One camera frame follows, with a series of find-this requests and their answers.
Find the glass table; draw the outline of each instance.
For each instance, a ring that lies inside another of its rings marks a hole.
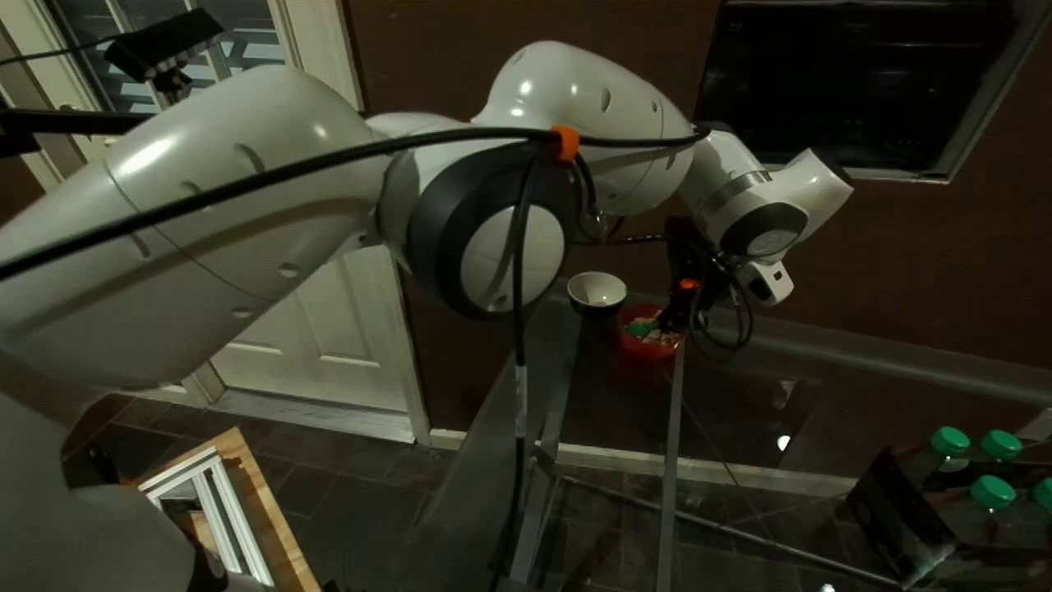
[[[681,368],[677,421],[674,365],[628,358],[611,319],[542,303],[529,326],[523,506],[506,526],[506,365],[421,520],[404,589],[897,589],[842,503],[855,477],[881,447],[937,424],[1016,431],[1052,385],[1042,372],[779,319],[763,319],[733,358],[690,342]]]

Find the green object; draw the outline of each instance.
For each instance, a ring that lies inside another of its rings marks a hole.
[[[1022,441],[1009,431],[986,431],[980,441],[983,454],[993,460],[1013,460],[1022,454]]]
[[[1016,487],[993,474],[983,474],[967,493],[990,513],[1016,503]]]
[[[967,437],[963,431],[957,431],[953,424],[944,424],[930,434],[930,447],[944,457],[960,457],[967,454],[967,447],[973,444],[973,437]]]
[[[1032,500],[1052,513],[1052,480],[1042,480],[1039,487],[1032,487]]]

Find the door frame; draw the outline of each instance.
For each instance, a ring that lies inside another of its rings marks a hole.
[[[270,16],[276,23],[279,43],[286,49],[286,62],[332,86],[355,112],[365,109],[362,76],[355,66],[355,46],[345,20],[342,0],[266,0]],[[0,56],[7,53],[53,53],[62,49],[62,30],[46,10],[43,0],[3,0],[0,3]],[[99,99],[76,62],[76,56],[33,59],[0,69],[0,95],[16,109],[82,109],[99,112]],[[39,181],[43,191],[62,184],[85,161],[102,158],[108,148],[105,138],[69,135],[56,138],[62,151],[49,141],[39,141],[43,151],[23,155],[26,168]],[[411,428],[418,441],[427,441],[431,424],[424,414],[424,398],[418,385],[411,332],[404,326],[404,352],[391,362],[401,365],[404,395],[411,408]],[[151,391],[155,398],[184,405],[217,405],[227,395],[224,378],[214,365],[197,368],[181,385],[164,385]]]

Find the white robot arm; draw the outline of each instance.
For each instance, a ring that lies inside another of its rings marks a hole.
[[[523,296],[533,303],[562,266],[579,184],[565,164],[513,138],[371,155],[10,273],[46,243],[181,204],[237,178],[381,138],[500,125],[569,125],[592,138],[615,138],[582,145],[595,178],[595,210],[638,217],[681,194],[704,237],[743,260],[743,280],[773,286],[766,296],[756,293],[769,303],[786,296],[782,253],[815,234],[851,194],[812,151],[782,171],[766,171],[730,132],[677,141],[677,148],[625,145],[625,138],[690,138],[694,125],[644,79],[562,43],[519,49],[470,122],[424,112],[362,122],[332,89],[296,69],[253,69],[155,115],[0,230],[0,362],[82,391],[178,382],[355,234],[385,237],[450,306],[506,312],[510,227],[523,191],[529,197]],[[13,372],[0,372],[0,395],[20,388]],[[33,398],[0,401],[20,408],[0,408],[3,418],[33,408]],[[0,474],[23,470],[26,451],[36,451],[43,434],[53,437],[53,428],[26,428],[20,444],[7,444]],[[39,490],[49,490],[59,506],[85,503],[62,493],[62,480],[39,480]],[[20,523],[20,506],[33,497],[0,503],[3,533]],[[76,559],[76,546],[92,543],[85,533],[95,533],[99,520],[79,510],[69,516],[46,536],[56,549],[69,549],[62,562],[76,562],[76,589],[108,589],[105,569],[122,566]],[[36,582],[36,589],[69,582],[59,569],[33,572],[36,566],[0,553],[0,589],[10,572],[16,576],[10,582]],[[184,579],[141,579],[141,585],[184,589]]]

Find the white door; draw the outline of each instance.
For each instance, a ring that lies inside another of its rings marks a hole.
[[[227,26],[220,43],[184,69],[194,79],[194,89],[250,66],[293,62],[329,82],[362,112],[339,0],[3,0],[0,20],[16,53],[49,53],[85,43],[66,39],[56,26],[59,20],[69,23],[76,36],[99,39],[191,7],[207,7]],[[118,69],[105,66],[99,53],[89,53],[85,59],[39,59],[10,72],[23,72],[23,79],[36,82],[46,105],[122,112],[161,109],[161,99],[148,86],[125,79]],[[30,99],[20,102],[20,95],[33,92],[13,89],[16,82],[20,79],[3,79],[0,72],[3,95],[13,105],[43,109],[39,102],[30,105]],[[82,161],[99,158],[105,148],[95,138],[76,141]],[[53,161],[56,155],[49,151],[26,158],[33,171],[49,174],[43,178],[43,187],[53,187],[69,174],[53,168]],[[266,391],[302,405],[411,414],[414,431],[424,431],[401,283],[385,247],[342,250],[289,299],[233,339],[204,375],[217,375],[237,391]],[[194,388],[204,391],[204,385],[210,385],[201,398],[214,398],[214,382],[207,378],[184,385],[191,395]]]

